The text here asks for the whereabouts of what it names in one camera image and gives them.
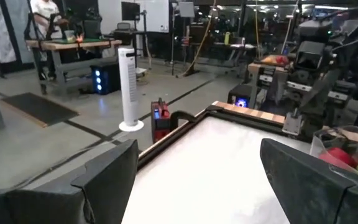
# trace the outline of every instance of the blue light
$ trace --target blue light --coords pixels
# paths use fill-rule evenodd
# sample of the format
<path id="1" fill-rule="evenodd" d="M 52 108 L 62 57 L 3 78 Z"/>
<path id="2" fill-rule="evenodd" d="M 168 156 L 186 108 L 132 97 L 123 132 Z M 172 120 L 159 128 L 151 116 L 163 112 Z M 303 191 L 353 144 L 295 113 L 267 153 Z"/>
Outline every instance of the blue light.
<path id="1" fill-rule="evenodd" d="M 247 99 L 242 99 L 242 98 L 237 98 L 236 106 L 247 108 L 248 107 L 248 100 Z"/>

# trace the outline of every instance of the wooden workbench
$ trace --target wooden workbench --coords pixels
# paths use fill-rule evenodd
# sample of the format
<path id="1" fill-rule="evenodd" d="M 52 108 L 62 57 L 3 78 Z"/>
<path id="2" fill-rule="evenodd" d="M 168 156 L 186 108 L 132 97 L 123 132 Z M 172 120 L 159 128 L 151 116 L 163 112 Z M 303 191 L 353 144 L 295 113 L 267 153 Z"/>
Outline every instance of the wooden workbench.
<path id="1" fill-rule="evenodd" d="M 39 48 L 38 40 L 26 40 L 26 44 L 32 48 Z M 72 44 L 58 44 L 53 43 L 52 41 L 41 41 L 41 47 L 44 50 L 66 50 L 66 49 L 75 49 L 78 47 L 107 47 L 110 45 L 120 45 L 121 40 L 101 40 L 99 42 L 85 42 L 85 43 L 72 43 Z"/>

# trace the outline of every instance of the green mat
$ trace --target green mat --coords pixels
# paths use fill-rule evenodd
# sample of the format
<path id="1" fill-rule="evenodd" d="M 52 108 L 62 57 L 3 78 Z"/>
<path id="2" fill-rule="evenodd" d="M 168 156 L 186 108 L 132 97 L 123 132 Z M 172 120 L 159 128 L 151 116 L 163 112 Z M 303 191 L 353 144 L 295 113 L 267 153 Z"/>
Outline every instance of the green mat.
<path id="1" fill-rule="evenodd" d="M 93 43 L 93 42 L 102 42 L 102 41 L 108 41 L 103 40 L 103 39 L 89 39 L 89 38 L 85 38 L 84 41 L 82 41 L 82 43 Z M 52 43 L 55 44 L 76 44 L 76 42 L 69 42 L 67 40 L 51 40 Z"/>

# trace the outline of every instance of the monitor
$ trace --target monitor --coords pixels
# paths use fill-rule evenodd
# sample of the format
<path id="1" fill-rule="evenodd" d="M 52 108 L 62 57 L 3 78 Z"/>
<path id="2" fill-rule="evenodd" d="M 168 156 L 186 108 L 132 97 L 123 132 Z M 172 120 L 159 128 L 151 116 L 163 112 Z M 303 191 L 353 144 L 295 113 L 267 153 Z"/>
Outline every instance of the monitor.
<path id="1" fill-rule="evenodd" d="M 123 21 L 140 20 L 140 4 L 134 2 L 121 2 L 121 16 Z"/>
<path id="2" fill-rule="evenodd" d="M 83 21 L 85 38 L 99 39 L 101 36 L 101 22 L 96 20 Z"/>

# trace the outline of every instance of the man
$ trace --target man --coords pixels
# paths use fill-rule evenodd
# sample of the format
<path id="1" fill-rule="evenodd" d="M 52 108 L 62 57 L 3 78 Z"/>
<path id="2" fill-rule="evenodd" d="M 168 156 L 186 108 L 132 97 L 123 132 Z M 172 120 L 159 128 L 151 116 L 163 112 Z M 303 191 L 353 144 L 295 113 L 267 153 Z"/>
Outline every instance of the man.
<path id="1" fill-rule="evenodd" d="M 47 31 L 49 27 L 49 19 L 45 19 L 45 18 L 50 18 L 50 15 L 54 13 L 59 13 L 59 8 L 52 0 L 31 0 L 30 5 L 31 5 L 31 10 L 34 14 L 34 21 L 37 23 L 37 28 L 38 28 L 37 32 L 41 35 L 40 38 L 44 39 L 45 36 L 47 35 Z M 62 19 L 61 16 L 57 16 L 53 21 L 53 23 L 55 25 L 54 29 L 56 32 L 52 33 L 51 37 L 53 39 L 61 39 L 63 37 L 63 34 L 59 26 L 63 24 L 67 24 L 68 21 L 66 19 Z M 47 64 L 49 69 L 48 76 L 51 79 L 55 79 L 56 78 L 55 65 L 53 63 L 52 53 L 49 51 L 47 52 Z"/>

